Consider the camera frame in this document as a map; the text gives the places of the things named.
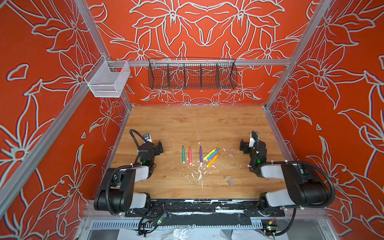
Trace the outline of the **green pen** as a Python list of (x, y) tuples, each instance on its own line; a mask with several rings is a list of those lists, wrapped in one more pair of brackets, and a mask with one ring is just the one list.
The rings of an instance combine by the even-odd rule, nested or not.
[(182, 146), (182, 163), (183, 164), (186, 163), (185, 147), (184, 146)]

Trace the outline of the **orange pen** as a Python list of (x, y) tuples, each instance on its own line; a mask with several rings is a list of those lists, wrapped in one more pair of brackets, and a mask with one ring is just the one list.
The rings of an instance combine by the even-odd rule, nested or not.
[(218, 158), (218, 156), (219, 154), (214, 155), (214, 157), (207, 164), (207, 167), (210, 167), (214, 163), (214, 161)]

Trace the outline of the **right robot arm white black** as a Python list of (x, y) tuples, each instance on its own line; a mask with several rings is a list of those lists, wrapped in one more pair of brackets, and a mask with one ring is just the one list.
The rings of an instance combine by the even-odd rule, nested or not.
[(283, 180), (285, 188), (261, 193), (257, 209), (265, 216), (279, 208), (323, 209), (336, 197), (336, 187), (328, 174), (313, 164), (301, 161), (267, 161), (266, 143), (252, 131), (250, 140), (241, 140), (240, 151), (249, 155), (248, 168), (259, 178)]

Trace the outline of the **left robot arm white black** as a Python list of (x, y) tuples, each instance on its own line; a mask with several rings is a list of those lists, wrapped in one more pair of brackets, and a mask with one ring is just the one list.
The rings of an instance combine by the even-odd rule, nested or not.
[(131, 129), (138, 150), (134, 163), (109, 168), (94, 199), (94, 210), (109, 212), (112, 216), (134, 210), (148, 210), (151, 196), (135, 192), (135, 184), (152, 177), (156, 168), (155, 158), (164, 152), (162, 142), (154, 144), (150, 134), (141, 135)]

